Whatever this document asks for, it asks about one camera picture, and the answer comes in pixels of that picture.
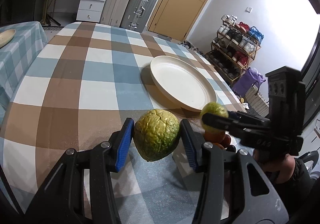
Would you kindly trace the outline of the wrinkled green melon fruit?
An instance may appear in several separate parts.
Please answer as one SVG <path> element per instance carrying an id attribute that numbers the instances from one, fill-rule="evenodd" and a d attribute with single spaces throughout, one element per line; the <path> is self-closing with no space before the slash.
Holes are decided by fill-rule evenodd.
<path id="1" fill-rule="evenodd" d="M 179 143 L 180 122 L 167 110 L 153 109 L 135 123 L 133 141 L 141 157 L 154 162 L 165 158 Z"/>

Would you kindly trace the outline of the woven basket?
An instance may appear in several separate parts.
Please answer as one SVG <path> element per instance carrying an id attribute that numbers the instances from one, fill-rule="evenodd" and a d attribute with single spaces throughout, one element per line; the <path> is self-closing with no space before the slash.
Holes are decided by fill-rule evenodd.
<path id="1" fill-rule="evenodd" d="M 269 113 L 269 104 L 265 98 L 260 94 L 256 85 L 252 85 L 245 94 L 245 99 L 248 104 L 255 110 L 261 117 L 266 117 Z"/>

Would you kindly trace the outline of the purple bag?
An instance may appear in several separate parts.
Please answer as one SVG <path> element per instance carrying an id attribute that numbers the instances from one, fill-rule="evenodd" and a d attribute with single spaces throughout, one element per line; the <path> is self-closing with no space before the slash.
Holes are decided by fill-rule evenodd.
<path id="1" fill-rule="evenodd" d="M 245 73 L 240 79 L 233 85 L 233 92 L 244 98 L 248 90 L 253 86 L 257 86 L 258 89 L 266 81 L 264 76 L 260 74 L 255 68 L 247 68 Z"/>

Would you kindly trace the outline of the cream round plate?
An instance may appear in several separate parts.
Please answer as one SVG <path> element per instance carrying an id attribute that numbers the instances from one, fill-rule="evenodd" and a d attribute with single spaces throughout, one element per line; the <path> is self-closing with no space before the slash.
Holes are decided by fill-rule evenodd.
<path id="1" fill-rule="evenodd" d="M 210 82 L 185 61 L 157 56 L 150 62 L 150 73 L 161 93 L 186 110 L 199 113 L 209 102 L 217 102 Z"/>

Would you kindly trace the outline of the brown blue checkered tablecloth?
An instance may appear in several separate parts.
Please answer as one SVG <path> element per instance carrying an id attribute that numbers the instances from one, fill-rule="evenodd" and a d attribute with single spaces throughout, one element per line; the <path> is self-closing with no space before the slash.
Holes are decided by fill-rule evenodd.
<path id="1" fill-rule="evenodd" d="M 1 126 L 1 165 L 26 210 L 65 150 L 88 150 L 119 131 L 127 118 L 154 108 L 198 116 L 167 99 L 153 83 L 150 62 L 178 58 L 195 67 L 230 111 L 239 100 L 214 67 L 180 44 L 107 25 L 75 22 L 42 49 L 13 94 Z M 122 223 L 191 223 L 202 175 L 184 149 L 147 162 L 132 146 L 121 172 L 112 175 Z"/>

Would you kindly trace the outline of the wooden shoe rack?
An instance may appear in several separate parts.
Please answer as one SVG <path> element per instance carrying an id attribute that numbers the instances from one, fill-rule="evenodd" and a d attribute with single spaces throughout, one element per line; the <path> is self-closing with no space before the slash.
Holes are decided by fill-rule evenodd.
<path id="1" fill-rule="evenodd" d="M 233 86 L 255 60 L 264 35 L 255 27 L 237 22 L 237 16 L 223 15 L 206 58 L 229 86 Z"/>

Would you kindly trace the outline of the silver aluminium suitcase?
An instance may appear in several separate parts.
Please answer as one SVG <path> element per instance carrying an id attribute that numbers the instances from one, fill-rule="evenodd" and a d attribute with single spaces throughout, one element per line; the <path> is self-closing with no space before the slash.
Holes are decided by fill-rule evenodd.
<path id="1" fill-rule="evenodd" d="M 143 32 L 157 0 L 129 0 L 120 27 Z"/>

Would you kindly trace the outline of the teal checkered side tablecloth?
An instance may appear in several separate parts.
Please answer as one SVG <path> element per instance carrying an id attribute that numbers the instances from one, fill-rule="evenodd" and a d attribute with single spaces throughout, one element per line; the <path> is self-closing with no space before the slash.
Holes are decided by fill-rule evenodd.
<path id="1" fill-rule="evenodd" d="M 38 21 L 3 26 L 1 32 L 8 29 L 14 29 L 16 33 L 8 44 L 1 47 L 1 120 L 15 89 L 48 43 L 47 35 Z"/>

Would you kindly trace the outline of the beige suitcase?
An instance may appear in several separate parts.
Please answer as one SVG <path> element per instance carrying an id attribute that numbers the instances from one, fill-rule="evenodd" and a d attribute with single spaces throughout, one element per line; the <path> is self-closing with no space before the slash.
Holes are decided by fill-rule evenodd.
<path id="1" fill-rule="evenodd" d="M 120 27 L 129 0 L 106 0 L 100 23 Z"/>

